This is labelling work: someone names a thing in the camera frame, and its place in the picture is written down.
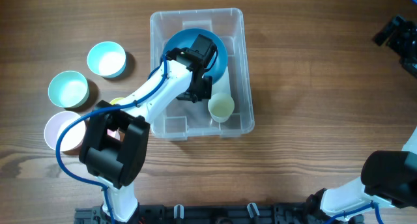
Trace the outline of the cream cup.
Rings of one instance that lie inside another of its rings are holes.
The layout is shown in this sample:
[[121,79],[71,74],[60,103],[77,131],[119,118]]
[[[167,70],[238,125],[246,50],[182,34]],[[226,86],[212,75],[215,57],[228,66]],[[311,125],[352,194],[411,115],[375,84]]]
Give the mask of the cream cup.
[[208,111],[212,119],[223,123],[229,119],[235,109],[235,102],[230,94],[216,93],[208,101]]

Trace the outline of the clear plastic storage container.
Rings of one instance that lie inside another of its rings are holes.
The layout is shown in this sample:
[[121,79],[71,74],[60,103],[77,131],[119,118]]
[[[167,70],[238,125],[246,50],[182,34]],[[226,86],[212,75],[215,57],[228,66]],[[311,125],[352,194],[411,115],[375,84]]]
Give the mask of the clear plastic storage container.
[[153,136],[169,140],[219,135],[238,137],[255,126],[250,74],[246,52],[244,16],[238,8],[159,11],[150,17],[151,68],[160,64],[168,40],[179,31],[201,28],[213,32],[224,43],[229,69],[231,97],[235,109],[223,123],[212,119],[207,100],[192,103],[173,100],[151,126]]

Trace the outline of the dark blue bowl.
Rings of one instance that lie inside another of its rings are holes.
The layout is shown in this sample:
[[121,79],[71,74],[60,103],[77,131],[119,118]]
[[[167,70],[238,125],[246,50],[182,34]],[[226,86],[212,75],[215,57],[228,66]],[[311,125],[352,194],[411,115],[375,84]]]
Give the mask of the dark blue bowl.
[[228,55],[224,43],[220,37],[213,32],[201,28],[191,28],[179,31],[168,40],[164,46],[163,53],[166,53],[173,48],[190,48],[198,35],[203,35],[211,39],[218,48],[218,57],[214,66],[209,72],[205,73],[206,76],[212,77],[213,83],[216,83],[222,78],[227,68]]

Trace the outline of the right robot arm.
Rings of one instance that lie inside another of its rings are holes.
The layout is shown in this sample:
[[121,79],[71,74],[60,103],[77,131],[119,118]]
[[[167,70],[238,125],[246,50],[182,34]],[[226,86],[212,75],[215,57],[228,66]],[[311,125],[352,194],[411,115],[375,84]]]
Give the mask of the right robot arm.
[[[375,36],[400,57],[400,64],[416,75],[416,24],[394,16]],[[401,150],[373,152],[354,180],[310,195],[303,205],[304,223],[347,223],[365,212],[374,211],[382,222],[382,208],[416,206],[416,134]]]

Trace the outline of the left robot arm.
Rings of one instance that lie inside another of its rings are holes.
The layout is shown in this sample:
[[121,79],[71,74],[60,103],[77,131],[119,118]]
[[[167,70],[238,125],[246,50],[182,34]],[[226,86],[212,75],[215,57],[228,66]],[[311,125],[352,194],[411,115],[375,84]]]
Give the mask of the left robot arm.
[[79,161],[100,186],[103,203],[91,208],[92,223],[139,223],[133,182],[145,162],[151,124],[173,101],[212,96],[212,70],[227,57],[212,32],[198,32],[187,46],[167,48],[148,80],[123,101],[104,100],[87,114],[89,125]]

